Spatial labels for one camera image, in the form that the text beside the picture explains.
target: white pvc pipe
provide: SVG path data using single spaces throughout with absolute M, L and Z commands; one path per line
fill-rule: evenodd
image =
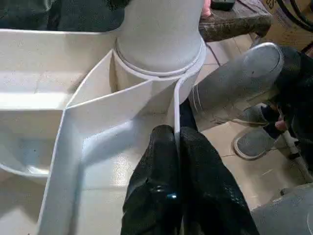
M 117 39 L 121 58 L 140 72 L 170 76 L 185 72 L 201 50 L 203 0 L 133 0 Z

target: person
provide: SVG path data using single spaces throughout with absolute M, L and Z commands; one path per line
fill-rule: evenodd
M 171 126 L 153 129 L 127 187 L 121 235 L 177 235 L 181 225 L 188 235 L 259 235 L 235 178 L 184 120 L 179 154 Z
M 239 122 L 259 125 L 238 135 L 232 142 L 236 154 L 245 160 L 264 156 L 288 129 L 277 106 L 273 104 L 261 103 L 244 110 L 239 116 Z

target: white plastic panel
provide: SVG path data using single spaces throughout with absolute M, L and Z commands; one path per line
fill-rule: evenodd
M 119 91 L 134 86 L 142 81 L 158 79 L 158 77 L 156 76 L 145 75 L 129 68 L 118 56 L 115 49 L 113 51 L 113 54 L 117 77 L 117 88 Z
M 45 235 L 67 234 L 75 200 L 76 179 L 83 139 L 65 111 L 54 147 L 52 167 L 41 209 L 40 231 Z
M 117 91 L 112 50 L 87 74 L 68 106 L 99 98 Z
M 115 32 L 0 29 L 0 109 L 64 108 L 115 40 Z
M 206 46 L 205 42 L 202 40 L 202 51 L 199 56 L 199 60 L 195 63 L 193 67 L 187 70 L 186 74 L 182 76 L 182 78 L 177 82 L 175 91 L 174 91 L 174 99 L 171 107 L 174 106 L 175 110 L 175 135 L 176 141 L 179 143 L 179 132 L 180 132 L 180 111 L 179 105 L 183 103 L 189 96 L 192 87 L 194 86 L 197 77 L 200 73 L 200 70 L 204 64 L 206 58 Z
M 165 123 L 165 114 L 145 112 L 152 83 L 65 111 L 38 235 L 119 233 L 129 178 L 151 131 Z

